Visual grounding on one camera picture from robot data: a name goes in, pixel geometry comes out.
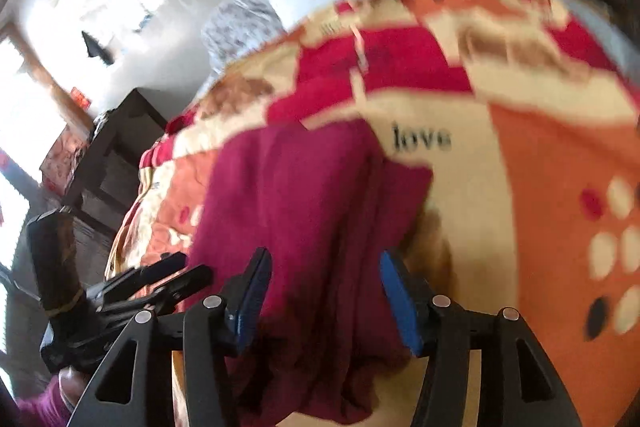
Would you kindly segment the person's left hand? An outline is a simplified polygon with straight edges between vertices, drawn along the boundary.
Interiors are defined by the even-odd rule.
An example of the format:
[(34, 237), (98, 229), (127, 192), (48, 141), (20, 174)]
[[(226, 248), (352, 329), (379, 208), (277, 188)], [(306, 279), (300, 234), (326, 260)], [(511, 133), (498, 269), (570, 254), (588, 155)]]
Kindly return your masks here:
[(91, 379), (90, 375), (79, 372), (73, 367), (66, 367), (58, 373), (58, 387), (66, 407), (73, 411), (85, 392)]

